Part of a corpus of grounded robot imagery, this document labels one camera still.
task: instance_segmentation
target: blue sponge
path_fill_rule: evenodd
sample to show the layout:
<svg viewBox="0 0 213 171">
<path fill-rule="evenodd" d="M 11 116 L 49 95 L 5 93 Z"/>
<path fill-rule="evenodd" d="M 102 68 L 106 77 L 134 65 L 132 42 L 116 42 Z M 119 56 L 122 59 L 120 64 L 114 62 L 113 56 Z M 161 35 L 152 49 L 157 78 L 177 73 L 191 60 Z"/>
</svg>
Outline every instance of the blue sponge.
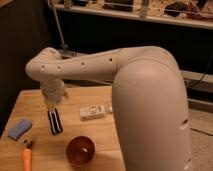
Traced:
<svg viewBox="0 0 213 171">
<path fill-rule="evenodd" d="M 27 119 L 22 119 L 19 123 L 9 129 L 8 136 L 17 141 L 19 137 L 32 127 L 32 123 Z"/>
</svg>

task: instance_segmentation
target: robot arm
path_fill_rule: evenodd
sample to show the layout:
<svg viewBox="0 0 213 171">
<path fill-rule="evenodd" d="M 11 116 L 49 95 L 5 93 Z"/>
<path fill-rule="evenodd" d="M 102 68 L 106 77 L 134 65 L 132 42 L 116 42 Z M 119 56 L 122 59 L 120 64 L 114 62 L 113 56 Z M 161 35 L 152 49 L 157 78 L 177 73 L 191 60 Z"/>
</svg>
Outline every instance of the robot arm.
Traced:
<svg viewBox="0 0 213 171">
<path fill-rule="evenodd" d="M 178 68 L 171 54 L 157 47 L 117 49 L 67 60 L 62 60 L 57 50 L 45 48 L 26 65 L 26 73 L 40 81 L 46 100 L 59 103 L 64 93 L 62 79 L 113 81 L 122 67 L 135 60 L 165 63 L 174 67 L 174 72 Z"/>
<path fill-rule="evenodd" d="M 123 48 L 62 60 L 46 48 L 26 66 L 58 103 L 62 79 L 112 80 L 112 105 L 127 171 L 191 171 L 187 96 L 177 63 L 158 47 Z"/>
</svg>

